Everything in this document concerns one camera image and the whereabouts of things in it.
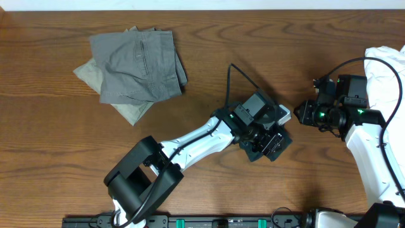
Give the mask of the dark teal t-shirt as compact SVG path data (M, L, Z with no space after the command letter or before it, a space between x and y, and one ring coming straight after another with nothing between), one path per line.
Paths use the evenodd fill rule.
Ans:
M288 146L292 143L292 139L289 137L289 134L285 130L284 126L273 125L269 129L274 128L274 127L280 127L282 130L282 133L284 136L284 150L283 151L285 151L288 148ZM258 136L259 133L262 131L266 131L266 129L264 129L264 128L253 129L252 131L250 131L250 133L246 137L243 137L239 142L240 148L246 152L246 155L250 162L255 162L256 160L258 160L262 157L266 157L266 156L260 155L258 153L252 152L252 143L253 143L254 139L256 138L256 136ZM271 162L274 162L278 157L266 157L266 158L268 158Z

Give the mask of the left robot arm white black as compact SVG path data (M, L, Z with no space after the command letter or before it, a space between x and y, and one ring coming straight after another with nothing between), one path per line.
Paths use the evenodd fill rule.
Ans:
M144 223L187 168L231 144L238 144L250 162L276 160L288 146L284 124L290 118L285 106L257 91L245 103L216 110L202 127L182 137L162 142L143 138L104 178L115 204L112 227Z

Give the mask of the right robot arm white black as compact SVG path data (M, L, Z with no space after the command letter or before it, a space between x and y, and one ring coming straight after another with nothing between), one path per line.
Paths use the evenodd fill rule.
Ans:
M391 176L399 166L388 142L380 142L385 125L378 110L368 108L367 79L339 75L336 82L327 76L313 82L318 94L294 109L299 122L330 132L346 143L358 167L369 209L352 218L329 208L310 210L303 227L404 227L404 200Z

